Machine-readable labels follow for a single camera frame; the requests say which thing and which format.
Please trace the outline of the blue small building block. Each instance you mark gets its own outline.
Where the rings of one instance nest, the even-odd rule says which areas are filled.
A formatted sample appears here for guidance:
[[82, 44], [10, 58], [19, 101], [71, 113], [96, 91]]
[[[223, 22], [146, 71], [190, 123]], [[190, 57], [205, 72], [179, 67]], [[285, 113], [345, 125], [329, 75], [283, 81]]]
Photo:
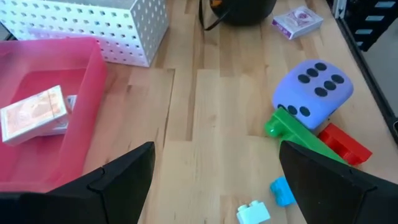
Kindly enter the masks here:
[[282, 176], [278, 177], [270, 184], [270, 190], [275, 197], [275, 202], [280, 207], [286, 207], [296, 203], [294, 195], [287, 183], [287, 179]]

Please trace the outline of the large red stepped block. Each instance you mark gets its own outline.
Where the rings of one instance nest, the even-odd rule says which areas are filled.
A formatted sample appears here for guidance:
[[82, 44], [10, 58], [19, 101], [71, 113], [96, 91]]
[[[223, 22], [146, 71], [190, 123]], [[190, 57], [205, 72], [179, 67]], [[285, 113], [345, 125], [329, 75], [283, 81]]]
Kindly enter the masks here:
[[333, 123], [328, 124], [318, 134], [318, 138], [352, 166], [366, 162], [373, 154]]

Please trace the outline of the light cyan small block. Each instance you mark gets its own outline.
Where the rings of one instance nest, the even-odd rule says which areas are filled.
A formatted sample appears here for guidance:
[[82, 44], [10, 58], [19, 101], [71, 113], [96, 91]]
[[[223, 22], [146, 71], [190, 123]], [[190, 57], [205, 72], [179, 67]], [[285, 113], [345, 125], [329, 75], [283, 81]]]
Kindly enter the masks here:
[[260, 224], [271, 218], [264, 202], [258, 200], [238, 207], [236, 216], [239, 224]]

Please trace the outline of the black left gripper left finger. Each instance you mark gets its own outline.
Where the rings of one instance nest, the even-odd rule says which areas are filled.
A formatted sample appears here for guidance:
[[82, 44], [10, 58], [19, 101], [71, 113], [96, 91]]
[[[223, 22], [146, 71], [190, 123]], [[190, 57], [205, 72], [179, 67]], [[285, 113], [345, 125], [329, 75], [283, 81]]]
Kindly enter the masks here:
[[0, 193], [0, 224], [137, 224], [154, 165], [149, 141], [47, 193]]

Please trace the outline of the blue playing card box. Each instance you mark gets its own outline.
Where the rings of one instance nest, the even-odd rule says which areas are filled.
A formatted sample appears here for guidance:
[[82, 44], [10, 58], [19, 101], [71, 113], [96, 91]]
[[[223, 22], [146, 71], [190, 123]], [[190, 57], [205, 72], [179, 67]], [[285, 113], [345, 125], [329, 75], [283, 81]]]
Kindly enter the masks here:
[[[67, 96], [67, 106], [68, 109], [70, 110], [70, 114], [72, 113], [75, 103], [76, 103], [76, 95], [68, 95]], [[65, 134], [68, 128], [68, 121], [66, 123], [58, 124], [56, 127], [54, 127], [52, 130], [47, 131], [42, 134], [42, 136], [54, 136], [54, 135], [60, 135], [60, 134]]]

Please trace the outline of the white perforated basket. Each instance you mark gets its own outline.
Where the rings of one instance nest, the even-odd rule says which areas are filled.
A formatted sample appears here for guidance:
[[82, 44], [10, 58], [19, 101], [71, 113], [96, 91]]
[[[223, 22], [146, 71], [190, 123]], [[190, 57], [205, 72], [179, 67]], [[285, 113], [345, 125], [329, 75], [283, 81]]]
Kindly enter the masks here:
[[168, 29], [167, 0], [0, 0], [18, 40], [92, 37], [107, 62], [150, 67]]

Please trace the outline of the pink plastic bin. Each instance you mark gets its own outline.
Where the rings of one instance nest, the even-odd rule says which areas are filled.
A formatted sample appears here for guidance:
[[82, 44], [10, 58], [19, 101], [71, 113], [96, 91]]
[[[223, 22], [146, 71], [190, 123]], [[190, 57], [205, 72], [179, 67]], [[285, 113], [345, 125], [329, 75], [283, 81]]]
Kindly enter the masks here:
[[93, 38], [0, 41], [0, 108], [56, 85], [76, 96], [64, 135], [13, 147], [0, 129], [0, 192], [49, 192], [82, 175], [105, 81]]

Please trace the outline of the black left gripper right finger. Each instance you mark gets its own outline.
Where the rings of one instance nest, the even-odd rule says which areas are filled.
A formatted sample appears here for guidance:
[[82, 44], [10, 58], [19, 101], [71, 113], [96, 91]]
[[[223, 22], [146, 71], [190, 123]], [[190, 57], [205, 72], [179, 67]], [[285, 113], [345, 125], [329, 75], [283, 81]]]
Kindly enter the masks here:
[[398, 224], [398, 184], [291, 141], [279, 159], [307, 224]]

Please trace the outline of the red playing card box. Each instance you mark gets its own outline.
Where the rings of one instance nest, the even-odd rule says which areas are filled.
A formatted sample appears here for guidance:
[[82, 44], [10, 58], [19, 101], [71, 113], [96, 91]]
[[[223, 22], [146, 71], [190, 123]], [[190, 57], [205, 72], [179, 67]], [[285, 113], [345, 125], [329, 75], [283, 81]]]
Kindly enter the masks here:
[[285, 14], [274, 16], [272, 25], [287, 39], [305, 35], [320, 28], [323, 18], [306, 6], [292, 9]]

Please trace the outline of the black bucket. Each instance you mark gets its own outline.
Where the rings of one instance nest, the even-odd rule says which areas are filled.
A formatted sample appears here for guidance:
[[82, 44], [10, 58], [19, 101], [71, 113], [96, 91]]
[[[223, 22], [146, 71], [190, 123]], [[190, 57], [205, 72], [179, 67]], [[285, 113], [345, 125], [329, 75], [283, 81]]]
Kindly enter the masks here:
[[198, 18], [201, 27], [205, 31], [214, 29], [219, 23], [231, 26], [253, 26], [260, 24], [268, 17], [277, 0], [205, 0], [216, 16], [216, 20], [210, 26], [205, 27], [203, 0], [198, 2]]

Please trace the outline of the purple foam die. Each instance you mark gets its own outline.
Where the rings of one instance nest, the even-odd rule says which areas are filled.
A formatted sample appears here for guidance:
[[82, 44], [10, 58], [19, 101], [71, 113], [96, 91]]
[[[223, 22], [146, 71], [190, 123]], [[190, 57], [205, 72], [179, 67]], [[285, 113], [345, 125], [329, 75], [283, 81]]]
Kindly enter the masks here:
[[314, 130], [349, 99], [353, 90], [350, 78], [338, 67], [324, 60], [308, 59], [281, 79], [272, 104]]

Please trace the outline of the long green building block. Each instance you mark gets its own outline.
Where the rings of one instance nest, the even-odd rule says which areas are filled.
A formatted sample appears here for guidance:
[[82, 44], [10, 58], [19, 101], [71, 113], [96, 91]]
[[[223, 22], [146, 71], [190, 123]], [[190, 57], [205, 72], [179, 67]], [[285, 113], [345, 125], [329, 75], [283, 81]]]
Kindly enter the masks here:
[[272, 138], [292, 141], [338, 162], [348, 164], [283, 108], [274, 111], [270, 120], [265, 123], [264, 129]]

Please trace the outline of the black aluminium rig frame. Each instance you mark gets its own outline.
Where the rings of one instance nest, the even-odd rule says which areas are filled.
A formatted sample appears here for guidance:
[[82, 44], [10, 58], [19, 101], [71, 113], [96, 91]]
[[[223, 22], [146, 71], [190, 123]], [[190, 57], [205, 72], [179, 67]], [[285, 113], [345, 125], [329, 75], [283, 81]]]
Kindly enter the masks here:
[[382, 88], [363, 53], [398, 19], [398, 0], [325, 0], [359, 67], [389, 132], [398, 144], [398, 115], [387, 102]]

